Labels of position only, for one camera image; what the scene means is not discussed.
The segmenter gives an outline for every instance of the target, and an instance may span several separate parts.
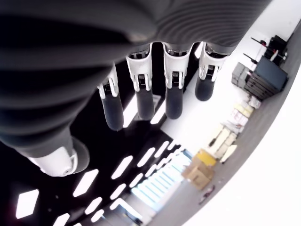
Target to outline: rectangular ceiling light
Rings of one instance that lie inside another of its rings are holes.
[[[33,214],[39,196],[38,189],[19,194],[18,205],[16,210],[16,218],[24,218]]]
[[[159,150],[155,153],[155,158],[158,158],[163,152],[164,150],[166,149],[166,147],[168,146],[169,142],[168,141],[165,141],[161,147],[159,148]]]
[[[112,175],[112,179],[115,180],[116,178],[119,178],[122,173],[126,170],[126,168],[128,167],[128,165],[130,164],[130,162],[133,160],[133,157],[130,155],[126,158],[124,158],[121,162],[121,164],[117,167],[117,169],[115,170],[115,172]]]
[[[165,101],[163,101],[160,108],[157,110],[154,117],[150,121],[151,124],[157,124],[161,120],[161,118],[165,114],[165,108],[166,108],[166,104],[165,104]]]
[[[129,126],[129,124],[131,123],[131,121],[133,120],[137,112],[138,112],[137,96],[135,94],[123,112],[123,117],[124,117],[123,128]]]
[[[97,206],[101,203],[102,200],[103,199],[101,197],[98,197],[98,198],[94,199],[90,203],[90,205],[86,208],[85,214],[88,215],[88,214],[92,213],[97,208]]]
[[[69,217],[70,217],[70,215],[68,213],[65,213],[65,214],[59,216],[56,219],[56,221],[53,224],[53,226],[64,226],[67,223]]]
[[[138,184],[138,182],[141,180],[141,178],[143,177],[143,173],[138,174],[135,179],[130,183],[129,187],[135,187],[136,184]]]
[[[129,212],[134,217],[141,219],[142,215],[134,210],[133,207],[131,207],[126,201],[124,201],[121,198],[118,198],[113,204],[110,206],[110,210],[116,209],[118,206],[122,206],[127,212]]]
[[[174,155],[176,156],[176,155],[180,154],[183,150],[184,149],[182,148],[182,146],[179,147],[177,150],[174,151]]]
[[[196,56],[197,59],[199,59],[201,57],[202,49],[203,49],[203,42],[200,42],[199,46],[197,47],[196,51],[194,52],[194,55]]]
[[[154,154],[155,152],[155,148],[152,147],[149,150],[147,150],[147,152],[145,153],[145,155],[141,158],[141,160],[138,162],[137,167],[142,167],[145,165],[145,163],[147,162],[148,159],[150,159],[150,157],[152,156],[152,154]]]
[[[156,169],[156,167],[157,167],[156,164],[152,165],[152,166],[150,167],[150,169],[146,172],[145,177],[148,178],[148,177],[153,173],[153,171]]]
[[[162,160],[159,162],[158,166],[156,167],[156,170],[161,169],[161,167],[162,167],[165,163],[166,163],[166,158],[162,159]]]
[[[170,145],[168,146],[168,150],[170,151],[171,149],[173,149],[174,148],[174,146],[176,145],[176,141],[175,140],[173,140],[171,143],[170,143]]]
[[[174,157],[174,153],[170,153],[168,157],[166,158],[166,162],[169,162]]]
[[[97,211],[91,218],[91,222],[95,223],[96,221],[98,221],[103,216],[103,213],[104,213],[104,210]]]
[[[98,169],[92,170],[84,174],[83,178],[80,180],[79,185],[75,188],[73,192],[73,196],[77,197],[81,194],[87,192],[88,188],[91,186],[92,182],[94,181],[95,177],[98,174]]]
[[[111,194],[110,199],[111,200],[116,199],[123,192],[125,188],[126,188],[126,184],[119,185],[118,188],[116,188],[116,190]]]

